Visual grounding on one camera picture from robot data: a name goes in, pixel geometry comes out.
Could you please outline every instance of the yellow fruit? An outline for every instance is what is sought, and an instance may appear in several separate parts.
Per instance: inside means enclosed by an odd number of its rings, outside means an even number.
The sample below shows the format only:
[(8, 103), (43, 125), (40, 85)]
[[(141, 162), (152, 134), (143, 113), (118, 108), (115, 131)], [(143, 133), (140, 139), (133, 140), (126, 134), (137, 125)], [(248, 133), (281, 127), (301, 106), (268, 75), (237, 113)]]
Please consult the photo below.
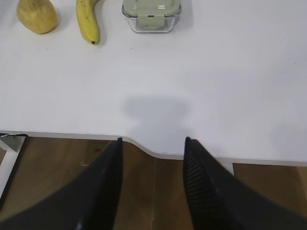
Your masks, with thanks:
[(18, 19), (37, 34), (51, 31), (58, 23), (57, 13), (49, 0), (19, 0)]
[(94, 15), (94, 7), (99, 0), (77, 0), (76, 13), (83, 38), (92, 44), (99, 41), (99, 27)]

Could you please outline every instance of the container lid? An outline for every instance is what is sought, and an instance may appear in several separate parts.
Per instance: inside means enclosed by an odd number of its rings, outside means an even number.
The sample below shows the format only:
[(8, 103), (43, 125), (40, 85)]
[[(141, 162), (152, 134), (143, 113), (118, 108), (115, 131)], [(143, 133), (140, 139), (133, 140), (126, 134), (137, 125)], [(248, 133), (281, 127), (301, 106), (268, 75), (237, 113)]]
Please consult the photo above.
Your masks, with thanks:
[(181, 0), (123, 0), (123, 13), (149, 28), (164, 26), (165, 17), (180, 13)]

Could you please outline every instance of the wooden floor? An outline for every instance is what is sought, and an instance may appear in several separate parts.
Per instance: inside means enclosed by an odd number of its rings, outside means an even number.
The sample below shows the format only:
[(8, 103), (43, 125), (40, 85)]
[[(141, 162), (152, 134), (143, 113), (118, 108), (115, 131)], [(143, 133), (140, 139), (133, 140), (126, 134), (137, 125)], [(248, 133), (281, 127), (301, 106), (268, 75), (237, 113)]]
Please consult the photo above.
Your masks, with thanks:
[[(0, 220), (39, 202), (75, 178), (108, 141), (29, 138)], [(276, 203), (307, 216), (307, 168), (235, 165), (235, 175)], [(192, 230), (182, 161), (153, 158), (124, 144), (124, 180), (115, 230)]]

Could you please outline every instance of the white table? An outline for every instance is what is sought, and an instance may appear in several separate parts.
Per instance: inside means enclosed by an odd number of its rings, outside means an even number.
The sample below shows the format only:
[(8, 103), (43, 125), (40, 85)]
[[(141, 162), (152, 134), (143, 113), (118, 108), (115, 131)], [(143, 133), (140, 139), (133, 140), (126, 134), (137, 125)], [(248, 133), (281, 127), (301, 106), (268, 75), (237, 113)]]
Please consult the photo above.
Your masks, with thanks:
[(98, 46), (74, 1), (52, 2), (44, 35), (0, 3), (0, 132), (123, 136), (166, 159), (191, 136), (222, 162), (307, 165), (306, 0), (182, 0), (169, 34), (135, 34), (121, 0), (101, 1)]

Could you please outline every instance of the glass food container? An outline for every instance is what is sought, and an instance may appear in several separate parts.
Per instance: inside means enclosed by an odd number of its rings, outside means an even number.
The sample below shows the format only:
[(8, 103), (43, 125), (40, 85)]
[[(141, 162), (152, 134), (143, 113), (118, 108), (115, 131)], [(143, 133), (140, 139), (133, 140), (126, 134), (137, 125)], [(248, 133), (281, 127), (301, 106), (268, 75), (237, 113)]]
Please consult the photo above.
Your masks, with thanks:
[(167, 33), (181, 13), (181, 0), (124, 0), (122, 13), (137, 33)]

